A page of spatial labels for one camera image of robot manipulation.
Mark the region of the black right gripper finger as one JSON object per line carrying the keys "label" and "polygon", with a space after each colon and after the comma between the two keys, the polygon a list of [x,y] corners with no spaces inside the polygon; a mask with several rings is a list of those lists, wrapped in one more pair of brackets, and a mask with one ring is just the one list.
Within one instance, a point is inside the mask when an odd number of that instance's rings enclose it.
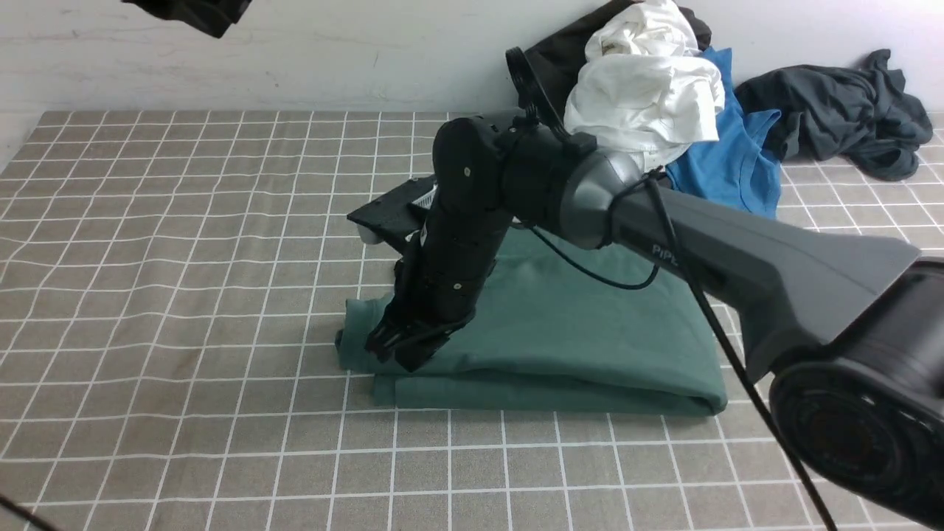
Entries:
{"label": "black right gripper finger", "polygon": [[458,315],[385,310],[365,326],[364,347],[381,363],[391,361],[405,371],[416,371],[472,318],[472,310]]}

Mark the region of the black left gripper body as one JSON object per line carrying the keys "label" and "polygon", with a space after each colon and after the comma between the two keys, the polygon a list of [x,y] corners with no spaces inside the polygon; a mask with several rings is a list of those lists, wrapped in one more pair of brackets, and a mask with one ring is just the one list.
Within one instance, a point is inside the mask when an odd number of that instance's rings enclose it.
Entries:
{"label": "black left gripper body", "polygon": [[180,21],[205,35],[221,39],[230,27],[239,23],[251,1],[133,0],[122,3],[132,4],[156,19]]}

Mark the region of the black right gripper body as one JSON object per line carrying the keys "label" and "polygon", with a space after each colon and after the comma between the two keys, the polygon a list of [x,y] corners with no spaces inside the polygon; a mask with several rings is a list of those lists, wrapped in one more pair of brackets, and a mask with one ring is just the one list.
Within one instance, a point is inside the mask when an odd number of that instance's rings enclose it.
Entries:
{"label": "black right gripper body", "polygon": [[510,228],[510,214],[464,192],[437,188],[403,261],[390,310],[458,315],[472,310]]}

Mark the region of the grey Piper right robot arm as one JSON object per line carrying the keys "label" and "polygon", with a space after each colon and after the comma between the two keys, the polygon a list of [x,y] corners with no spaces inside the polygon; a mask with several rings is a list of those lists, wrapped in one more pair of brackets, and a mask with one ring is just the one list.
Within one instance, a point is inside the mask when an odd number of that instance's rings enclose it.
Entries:
{"label": "grey Piper right robot arm", "polygon": [[896,238],[809,232],[658,185],[588,135],[522,111],[446,122],[437,189],[365,347],[414,371],[472,319],[514,218],[582,249],[626,246],[738,312],[745,389],[828,529],[807,474],[942,528],[942,259]]}

